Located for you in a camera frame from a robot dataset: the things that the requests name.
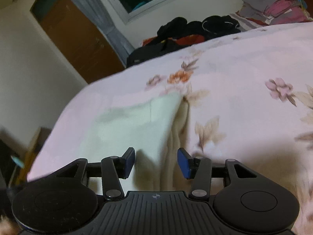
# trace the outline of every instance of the white wall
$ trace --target white wall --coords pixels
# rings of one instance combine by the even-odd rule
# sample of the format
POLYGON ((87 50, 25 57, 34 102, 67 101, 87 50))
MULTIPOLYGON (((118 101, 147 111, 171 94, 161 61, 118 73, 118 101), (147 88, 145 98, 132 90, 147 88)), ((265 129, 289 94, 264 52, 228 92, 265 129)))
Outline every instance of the white wall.
POLYGON ((5 142, 27 147, 39 126, 54 126, 83 86, 17 4, 0 10, 0 136, 5 142))
POLYGON ((116 27, 132 43, 139 43, 149 37, 156 36, 160 26, 175 17, 181 16, 188 21, 202 21, 212 15, 227 15, 238 11, 242 0, 170 0, 157 6, 145 15, 124 24, 108 0, 101 0, 112 17, 116 27))
POLYGON ((59 49, 54 45, 54 43, 50 40, 49 36, 45 33, 45 31, 41 28, 40 24, 34 18, 30 9, 36 0, 15 0, 16 6, 19 8, 22 14, 24 14, 31 24, 36 28, 37 34, 39 34, 43 40, 45 40, 46 44, 49 48, 55 53, 55 55, 61 60, 62 64, 73 74, 73 76, 78 80, 82 85, 87 85, 86 81, 80 76, 80 74, 74 69, 74 67, 67 61, 67 59, 63 56, 63 54, 59 51, 59 49))

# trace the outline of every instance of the floral bedsheet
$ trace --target floral bedsheet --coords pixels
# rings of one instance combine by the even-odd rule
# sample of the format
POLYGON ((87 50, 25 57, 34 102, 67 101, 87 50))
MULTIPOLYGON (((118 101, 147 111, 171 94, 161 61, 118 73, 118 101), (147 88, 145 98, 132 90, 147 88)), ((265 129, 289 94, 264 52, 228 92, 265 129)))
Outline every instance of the floral bedsheet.
MULTIPOLYGON (((29 179, 79 158, 81 138, 106 109, 172 91, 190 106, 183 147, 214 162, 237 159, 290 190, 300 202, 293 231, 313 234, 313 23, 217 38, 87 86, 62 112, 29 179)), ((175 187, 187 186, 178 176, 175 187)))

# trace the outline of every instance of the ribbed textured surface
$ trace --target ribbed textured surface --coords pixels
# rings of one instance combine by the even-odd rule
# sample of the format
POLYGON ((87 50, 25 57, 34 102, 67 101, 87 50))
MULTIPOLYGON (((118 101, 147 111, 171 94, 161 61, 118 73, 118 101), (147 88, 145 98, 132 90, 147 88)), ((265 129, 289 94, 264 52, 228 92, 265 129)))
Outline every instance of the ribbed textured surface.
MULTIPOLYGON (((33 233, 22 232, 21 235, 33 233)), ((207 203, 183 192, 130 192, 119 202, 104 204, 84 227, 67 235, 244 235, 224 225, 207 203)), ((290 231, 280 235, 292 235, 290 231)))

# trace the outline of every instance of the pink clothing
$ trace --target pink clothing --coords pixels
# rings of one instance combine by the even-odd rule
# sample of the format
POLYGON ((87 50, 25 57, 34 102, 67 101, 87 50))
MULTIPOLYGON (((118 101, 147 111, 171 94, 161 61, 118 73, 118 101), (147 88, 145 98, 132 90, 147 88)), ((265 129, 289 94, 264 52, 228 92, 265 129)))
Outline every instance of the pink clothing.
POLYGON ((268 9, 266 9, 264 14, 265 16, 278 17, 291 7, 298 5, 297 3, 298 0, 278 0, 268 9))
POLYGON ((284 14, 274 18, 270 25, 288 24, 304 22, 307 17, 304 15, 303 10, 300 7, 293 7, 286 11, 284 14))

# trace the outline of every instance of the pink flower print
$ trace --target pink flower print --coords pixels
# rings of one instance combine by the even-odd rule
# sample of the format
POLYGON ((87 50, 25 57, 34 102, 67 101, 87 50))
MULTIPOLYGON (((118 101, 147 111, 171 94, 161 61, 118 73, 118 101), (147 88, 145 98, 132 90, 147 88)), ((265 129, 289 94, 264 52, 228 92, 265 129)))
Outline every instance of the pink flower print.
POLYGON ((266 87, 271 90, 270 95, 273 99, 280 99, 282 102, 287 99, 295 105, 295 100, 291 97, 293 90, 292 84, 286 84, 282 78, 268 80, 265 82, 266 87))
POLYGON ((147 86, 145 88, 145 91, 150 90, 160 82, 166 79, 166 76, 160 76, 159 74, 155 75, 153 78, 150 78, 147 82, 147 86))
POLYGON ((164 76, 155 75, 153 78, 149 79, 147 82, 147 86, 155 86, 156 84, 160 83, 165 79, 164 76))

